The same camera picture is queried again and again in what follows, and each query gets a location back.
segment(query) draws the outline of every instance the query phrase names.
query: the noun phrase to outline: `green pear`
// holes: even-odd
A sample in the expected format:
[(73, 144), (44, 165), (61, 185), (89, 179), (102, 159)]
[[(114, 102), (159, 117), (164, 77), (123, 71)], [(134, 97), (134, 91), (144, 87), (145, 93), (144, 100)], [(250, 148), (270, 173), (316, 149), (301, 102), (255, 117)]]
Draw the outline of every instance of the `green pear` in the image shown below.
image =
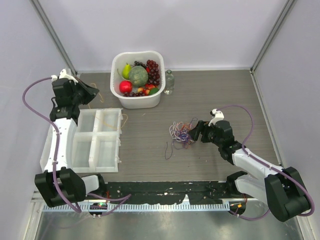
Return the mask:
[(127, 63), (122, 71), (122, 77), (129, 80), (130, 71), (131, 71), (131, 65)]

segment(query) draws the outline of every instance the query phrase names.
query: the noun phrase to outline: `watermelon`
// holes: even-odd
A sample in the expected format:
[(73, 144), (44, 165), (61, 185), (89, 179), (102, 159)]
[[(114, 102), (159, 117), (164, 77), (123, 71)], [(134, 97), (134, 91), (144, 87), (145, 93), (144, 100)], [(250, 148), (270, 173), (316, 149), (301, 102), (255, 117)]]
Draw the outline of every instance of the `watermelon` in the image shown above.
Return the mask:
[(148, 78), (147, 70), (142, 66), (134, 66), (129, 72), (129, 80), (135, 88), (144, 86)]

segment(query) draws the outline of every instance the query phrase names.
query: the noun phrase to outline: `clear plastic bottle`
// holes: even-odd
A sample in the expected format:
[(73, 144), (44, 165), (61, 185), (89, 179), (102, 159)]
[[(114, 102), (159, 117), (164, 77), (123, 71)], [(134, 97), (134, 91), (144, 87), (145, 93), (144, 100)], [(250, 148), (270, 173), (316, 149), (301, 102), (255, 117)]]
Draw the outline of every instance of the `clear plastic bottle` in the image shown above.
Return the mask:
[(165, 89), (163, 92), (169, 95), (169, 94), (172, 94), (174, 89), (175, 89), (175, 77), (172, 74), (171, 70), (167, 70), (165, 72)]

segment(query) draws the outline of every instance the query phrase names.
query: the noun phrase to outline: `fruit basket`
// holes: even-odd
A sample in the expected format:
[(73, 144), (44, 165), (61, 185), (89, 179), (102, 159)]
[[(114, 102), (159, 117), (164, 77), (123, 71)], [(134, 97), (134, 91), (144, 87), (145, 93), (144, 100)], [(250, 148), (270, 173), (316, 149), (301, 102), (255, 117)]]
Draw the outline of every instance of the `fruit basket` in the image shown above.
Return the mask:
[[(159, 91), (153, 95), (127, 97), (120, 92), (119, 85), (124, 80), (119, 74), (126, 64), (133, 64), (135, 61), (146, 63), (147, 60), (155, 61), (158, 64), (160, 84)], [(112, 61), (110, 89), (122, 106), (126, 109), (146, 109), (157, 106), (160, 102), (161, 93), (166, 86), (165, 64), (164, 59), (160, 53), (156, 51), (137, 51), (137, 52), (123, 52), (115, 56)]]

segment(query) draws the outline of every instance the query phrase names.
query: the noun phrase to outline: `white basket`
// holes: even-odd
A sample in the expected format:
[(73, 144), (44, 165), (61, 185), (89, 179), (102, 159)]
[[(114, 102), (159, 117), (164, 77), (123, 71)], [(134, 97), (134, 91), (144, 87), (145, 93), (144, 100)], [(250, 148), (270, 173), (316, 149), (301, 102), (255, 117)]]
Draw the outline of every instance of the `white basket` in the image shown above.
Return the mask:
[[(72, 169), (75, 173), (117, 173), (122, 108), (82, 109), (73, 138)], [(44, 171), (49, 159), (52, 126), (42, 151), (40, 166)]]
[[(125, 65), (133, 64), (135, 61), (147, 63), (147, 60), (156, 61), (159, 65), (159, 73), (161, 83), (159, 85), (159, 91), (151, 96), (137, 96), (137, 97), (126, 97), (119, 91), (119, 84), (124, 79), (119, 76)], [(166, 74), (165, 74), (165, 63), (160, 53), (156, 51), (137, 51), (137, 52), (123, 52), (115, 56), (112, 61), (111, 77), (110, 77), (110, 89), (113, 95), (115, 95), (126, 109), (146, 109), (157, 106), (160, 102), (161, 93), (164, 91), (166, 86)]]

